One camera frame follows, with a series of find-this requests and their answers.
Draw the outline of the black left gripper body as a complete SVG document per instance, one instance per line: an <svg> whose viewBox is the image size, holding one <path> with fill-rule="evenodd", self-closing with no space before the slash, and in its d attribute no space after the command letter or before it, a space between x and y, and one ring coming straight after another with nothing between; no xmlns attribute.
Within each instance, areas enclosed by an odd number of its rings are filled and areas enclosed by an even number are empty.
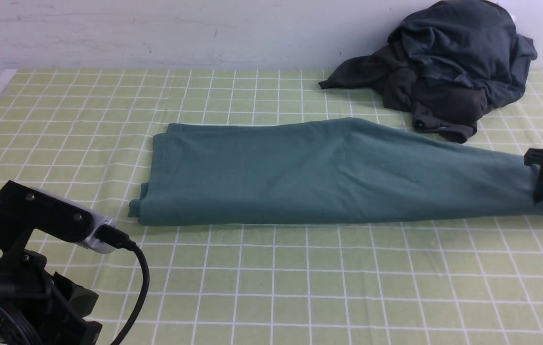
<svg viewBox="0 0 543 345"><path fill-rule="evenodd" d="M29 250L0 257L0 344L96 344L102 325L86 317L99 296L59 273L48 273L46 263L43 255Z"/></svg>

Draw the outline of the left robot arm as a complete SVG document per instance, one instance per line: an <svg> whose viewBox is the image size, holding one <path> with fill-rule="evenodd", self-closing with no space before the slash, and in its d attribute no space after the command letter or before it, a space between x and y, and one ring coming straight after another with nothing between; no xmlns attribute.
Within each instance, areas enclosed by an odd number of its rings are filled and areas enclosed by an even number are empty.
<svg viewBox="0 0 543 345"><path fill-rule="evenodd" d="M0 258L0 344L96 344L102 324L86 317L99 296L48 273L46 264L46 257L29 250L10 264Z"/></svg>

